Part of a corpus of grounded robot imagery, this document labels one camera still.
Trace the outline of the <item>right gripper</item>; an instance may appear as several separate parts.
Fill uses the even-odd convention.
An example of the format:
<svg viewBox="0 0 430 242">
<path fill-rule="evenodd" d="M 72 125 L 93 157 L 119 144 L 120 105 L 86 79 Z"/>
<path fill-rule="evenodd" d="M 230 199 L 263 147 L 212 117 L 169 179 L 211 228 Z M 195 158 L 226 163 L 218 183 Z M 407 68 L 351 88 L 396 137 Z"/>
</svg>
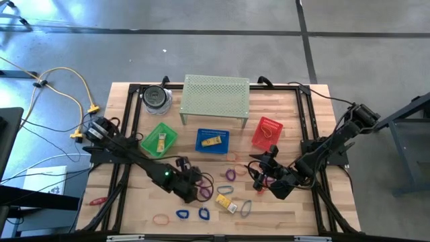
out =
<svg viewBox="0 0 430 242">
<path fill-rule="evenodd" d="M 286 183 L 285 167 L 276 160 L 275 154 L 256 154 L 249 155 L 253 160 L 260 161 L 259 166 L 262 170 L 258 179 L 254 179 L 253 188 L 262 190 L 266 188 L 265 178 L 274 179 L 276 182 Z"/>
</svg>

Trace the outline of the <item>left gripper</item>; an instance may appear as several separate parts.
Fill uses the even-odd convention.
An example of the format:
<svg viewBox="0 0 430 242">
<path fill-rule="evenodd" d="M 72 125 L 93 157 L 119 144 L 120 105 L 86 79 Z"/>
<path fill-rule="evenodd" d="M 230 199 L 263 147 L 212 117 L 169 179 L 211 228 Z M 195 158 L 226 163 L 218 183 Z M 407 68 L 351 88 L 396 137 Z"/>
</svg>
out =
<svg viewBox="0 0 430 242">
<path fill-rule="evenodd" d="M 196 196 L 197 188 L 196 184 L 201 180 L 202 173 L 200 168 L 197 166 L 192 166 L 191 171 L 181 173 L 179 179 L 174 187 L 174 192 L 176 195 L 186 195 L 184 202 L 189 204 L 198 199 Z"/>
</svg>

